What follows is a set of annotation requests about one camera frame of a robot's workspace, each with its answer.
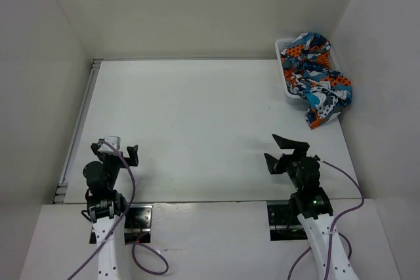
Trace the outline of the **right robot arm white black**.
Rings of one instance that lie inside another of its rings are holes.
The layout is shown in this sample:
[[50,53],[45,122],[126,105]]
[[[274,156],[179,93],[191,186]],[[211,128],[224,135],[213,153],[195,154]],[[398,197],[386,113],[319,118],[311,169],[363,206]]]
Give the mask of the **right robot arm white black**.
[[296,192],[289,198],[288,216],[300,223],[310,247],[306,252],[314,256],[320,279],[357,279],[358,276],[350,263],[349,252],[342,244],[341,233],[337,229],[338,220],[347,213],[364,205],[360,204],[334,215],[331,202],[320,185],[320,164],[318,156],[308,156],[310,145],[306,142],[289,140],[272,135],[282,150],[292,153],[282,154],[280,158],[265,153],[268,171],[272,175],[286,173]]

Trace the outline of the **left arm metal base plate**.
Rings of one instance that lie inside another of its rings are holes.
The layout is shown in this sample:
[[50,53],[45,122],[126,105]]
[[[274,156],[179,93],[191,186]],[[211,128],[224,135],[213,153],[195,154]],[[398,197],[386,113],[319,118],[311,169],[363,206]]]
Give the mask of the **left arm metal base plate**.
[[[134,204],[123,217],[119,224],[119,228],[124,227],[124,240],[128,245],[132,242],[150,243],[151,225],[152,225],[152,205]],[[117,214],[122,214],[123,211],[114,211],[113,207],[109,209],[99,209],[97,211],[82,210],[81,214],[88,221],[92,218],[113,218]]]

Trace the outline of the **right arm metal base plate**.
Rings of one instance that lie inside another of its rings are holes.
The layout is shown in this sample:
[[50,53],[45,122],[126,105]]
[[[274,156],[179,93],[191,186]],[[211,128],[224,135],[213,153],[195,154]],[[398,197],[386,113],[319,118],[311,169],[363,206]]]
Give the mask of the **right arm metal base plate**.
[[266,208],[271,241],[307,240],[303,227],[291,213],[287,201],[268,202]]

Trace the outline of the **colourful patterned shorts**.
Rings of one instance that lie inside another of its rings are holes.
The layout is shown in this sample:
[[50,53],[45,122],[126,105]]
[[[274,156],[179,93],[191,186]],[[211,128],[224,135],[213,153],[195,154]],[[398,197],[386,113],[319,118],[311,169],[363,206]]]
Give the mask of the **colourful patterned shorts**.
[[302,33],[280,51],[286,88],[308,104],[305,120],[316,129],[352,103],[351,82],[329,61],[331,43],[319,33]]

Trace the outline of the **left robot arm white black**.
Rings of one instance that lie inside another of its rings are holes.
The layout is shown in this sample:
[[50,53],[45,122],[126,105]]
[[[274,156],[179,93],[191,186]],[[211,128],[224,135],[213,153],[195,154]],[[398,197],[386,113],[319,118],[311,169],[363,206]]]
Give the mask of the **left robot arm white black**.
[[[138,146],[128,146],[128,156],[120,151],[121,138],[106,136],[91,145],[96,161],[83,169],[88,192],[87,214],[96,239],[94,256],[98,258],[98,279],[131,279],[125,252],[124,226],[131,219],[130,206],[135,198],[135,179],[131,167],[138,166]],[[115,188],[121,169],[129,173],[132,189],[129,200]]]

